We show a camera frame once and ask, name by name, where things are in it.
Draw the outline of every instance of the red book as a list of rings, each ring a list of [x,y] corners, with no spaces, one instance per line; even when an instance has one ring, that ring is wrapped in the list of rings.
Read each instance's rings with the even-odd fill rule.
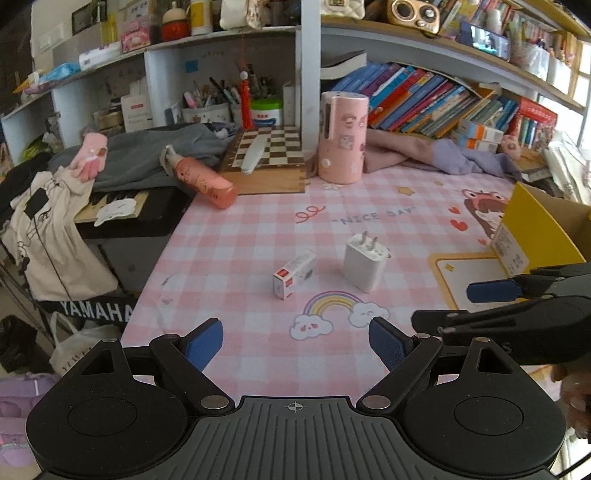
[[[443,82],[439,87],[437,87],[431,95],[427,95],[422,101],[420,101],[416,106],[411,108],[407,113],[405,113],[400,119],[396,120],[392,126],[388,129],[391,132],[398,129],[402,124],[406,123],[407,120],[414,117],[417,113],[423,110],[425,107],[431,105],[435,99],[439,98],[441,95],[446,93],[448,90],[451,90],[453,84],[450,81]]]
[[[385,100],[379,104],[379,106],[374,109],[368,116],[368,125],[374,127],[374,123],[382,114],[388,111],[395,103],[398,97],[406,93],[406,91],[412,87],[415,83],[419,81],[424,75],[426,74],[425,70],[423,69],[416,69],[411,76],[409,76],[406,80],[404,80],[396,89],[388,95]]]

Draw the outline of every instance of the rainbow print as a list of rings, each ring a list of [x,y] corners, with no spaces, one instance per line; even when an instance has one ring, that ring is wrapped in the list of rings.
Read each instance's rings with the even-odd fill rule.
[[[353,306],[363,301],[346,291],[325,291],[313,297],[304,308],[304,315],[318,315],[322,317],[324,311],[329,307],[345,307],[353,311]]]

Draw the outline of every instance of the small white box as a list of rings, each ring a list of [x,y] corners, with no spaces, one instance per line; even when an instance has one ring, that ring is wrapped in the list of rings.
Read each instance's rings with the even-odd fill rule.
[[[297,286],[314,273],[316,254],[310,250],[286,263],[273,273],[273,292],[282,300],[289,297]]]
[[[152,107],[147,95],[121,97],[121,110],[127,133],[154,127]]]

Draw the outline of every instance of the paper label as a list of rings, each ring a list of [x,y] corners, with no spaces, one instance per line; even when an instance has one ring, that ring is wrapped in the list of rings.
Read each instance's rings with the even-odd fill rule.
[[[504,223],[496,231],[492,248],[510,277],[522,274],[530,264],[530,259]]]

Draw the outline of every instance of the speaker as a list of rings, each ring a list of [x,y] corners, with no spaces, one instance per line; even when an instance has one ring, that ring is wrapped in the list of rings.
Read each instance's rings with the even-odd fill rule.
[[[388,22],[435,34],[439,32],[439,9],[420,0],[388,0]]]

